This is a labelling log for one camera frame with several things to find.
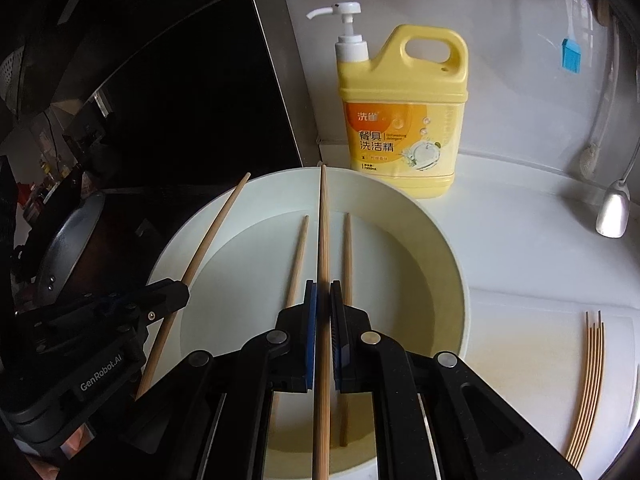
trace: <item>blue silicone brush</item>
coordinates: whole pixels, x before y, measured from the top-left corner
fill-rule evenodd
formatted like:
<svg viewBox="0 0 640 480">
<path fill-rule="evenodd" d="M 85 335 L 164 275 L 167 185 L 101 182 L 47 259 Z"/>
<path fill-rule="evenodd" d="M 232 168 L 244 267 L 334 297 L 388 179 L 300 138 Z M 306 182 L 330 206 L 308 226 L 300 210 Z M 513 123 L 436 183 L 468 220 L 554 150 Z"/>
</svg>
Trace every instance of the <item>blue silicone brush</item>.
<svg viewBox="0 0 640 480">
<path fill-rule="evenodd" d="M 580 45 L 575 41 L 574 32 L 574 0 L 564 0 L 564 2 L 569 27 L 567 37 L 562 42 L 562 68 L 580 73 Z"/>
</svg>

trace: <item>bundle of chopsticks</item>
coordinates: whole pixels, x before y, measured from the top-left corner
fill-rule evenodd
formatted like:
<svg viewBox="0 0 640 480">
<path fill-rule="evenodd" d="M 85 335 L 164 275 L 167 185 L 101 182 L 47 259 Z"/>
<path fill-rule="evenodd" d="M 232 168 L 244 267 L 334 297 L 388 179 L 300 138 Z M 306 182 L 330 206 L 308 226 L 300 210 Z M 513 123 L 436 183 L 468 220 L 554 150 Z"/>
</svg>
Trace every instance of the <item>bundle of chopsticks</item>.
<svg viewBox="0 0 640 480">
<path fill-rule="evenodd" d="M 242 191 L 244 184 L 249 180 L 247 173 L 226 200 L 222 209 L 217 214 L 211 227 L 202 239 L 196 253 L 190 261 L 182 277 L 182 282 L 189 286 L 193 281 L 214 236 L 224 221 L 231 206 Z M 296 286 L 299 279 L 300 268 L 305 249 L 306 231 L 309 217 L 303 220 L 300 230 L 296 255 L 290 275 L 289 290 L 285 307 L 293 306 L 296 298 Z M 351 280 L 351 217 L 348 214 L 345 224 L 345 248 L 344 248 L 344 300 L 346 304 L 352 304 L 352 280 Z M 331 419 L 331 379 L 332 365 L 332 338 L 330 325 L 330 272 L 329 272 L 329 205 L 326 184 L 326 167 L 320 169 L 320 203 L 318 224 L 318 303 L 316 322 L 316 369 L 314 380 L 314 439 L 313 439 L 313 480 L 328 480 L 329 478 L 329 448 L 330 448 L 330 419 Z M 136 399 L 139 399 L 151 386 L 162 348 L 168 338 L 171 326 L 174 323 L 176 313 L 172 313 L 162 320 L 162 325 L 156 335 L 145 370 L 138 387 Z M 278 396 L 274 396 L 271 407 L 271 426 L 274 426 L 275 412 L 278 405 Z M 348 405 L 345 396 L 338 397 L 338 412 L 340 417 L 340 445 L 347 445 Z"/>
<path fill-rule="evenodd" d="M 598 312 L 598 322 L 589 322 L 589 313 L 585 313 L 585 360 L 583 373 L 582 398 L 575 419 L 574 432 L 564 457 L 577 468 L 587 447 L 593 421 L 595 420 L 600 389 L 604 373 L 604 324 Z"/>
</svg>

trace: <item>cutting board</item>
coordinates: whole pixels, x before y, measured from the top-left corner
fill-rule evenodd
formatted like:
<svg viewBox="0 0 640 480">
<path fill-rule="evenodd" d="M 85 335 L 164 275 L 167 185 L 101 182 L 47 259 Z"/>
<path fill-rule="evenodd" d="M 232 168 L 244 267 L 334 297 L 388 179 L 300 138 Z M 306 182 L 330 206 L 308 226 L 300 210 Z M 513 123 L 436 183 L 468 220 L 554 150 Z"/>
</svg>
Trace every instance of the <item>cutting board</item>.
<svg viewBox="0 0 640 480">
<path fill-rule="evenodd" d="M 563 454 L 582 393 L 584 313 L 602 311 L 602 393 L 578 468 L 584 480 L 599 478 L 638 421 L 640 312 L 478 289 L 470 306 L 465 361 Z"/>
</svg>

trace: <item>white bottle cap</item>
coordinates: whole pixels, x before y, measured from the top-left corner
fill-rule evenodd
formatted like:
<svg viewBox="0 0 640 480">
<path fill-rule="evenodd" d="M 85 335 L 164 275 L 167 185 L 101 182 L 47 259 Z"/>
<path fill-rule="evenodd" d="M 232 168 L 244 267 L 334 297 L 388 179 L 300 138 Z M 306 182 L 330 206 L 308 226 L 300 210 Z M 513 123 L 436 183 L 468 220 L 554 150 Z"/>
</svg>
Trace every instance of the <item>white bottle cap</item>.
<svg viewBox="0 0 640 480">
<path fill-rule="evenodd" d="M 353 15 L 360 12 L 360 4 L 358 2 L 342 2 L 334 4 L 332 7 L 321 7 L 321 9 L 312 10 L 307 15 L 310 20 L 321 14 L 341 15 L 344 34 L 338 36 L 338 43 L 335 44 L 335 56 L 338 61 L 353 62 L 369 59 L 367 42 L 362 41 L 361 35 L 353 33 Z"/>
</svg>

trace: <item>yellow bottle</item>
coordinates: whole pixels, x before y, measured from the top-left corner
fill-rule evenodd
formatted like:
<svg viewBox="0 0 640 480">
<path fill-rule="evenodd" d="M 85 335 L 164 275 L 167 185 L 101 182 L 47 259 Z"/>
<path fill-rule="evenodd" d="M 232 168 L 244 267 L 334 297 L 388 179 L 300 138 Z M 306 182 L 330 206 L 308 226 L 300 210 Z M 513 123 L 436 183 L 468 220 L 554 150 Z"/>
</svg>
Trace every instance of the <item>yellow bottle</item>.
<svg viewBox="0 0 640 480">
<path fill-rule="evenodd" d="M 353 33 L 357 2 L 310 12 L 339 14 L 344 34 L 335 44 L 340 97 L 351 153 L 351 169 L 368 173 L 416 198 L 443 194 L 453 183 L 467 98 L 468 51 L 453 30 L 399 25 L 378 55 Z M 449 59 L 411 57 L 410 40 L 437 40 Z"/>
</svg>

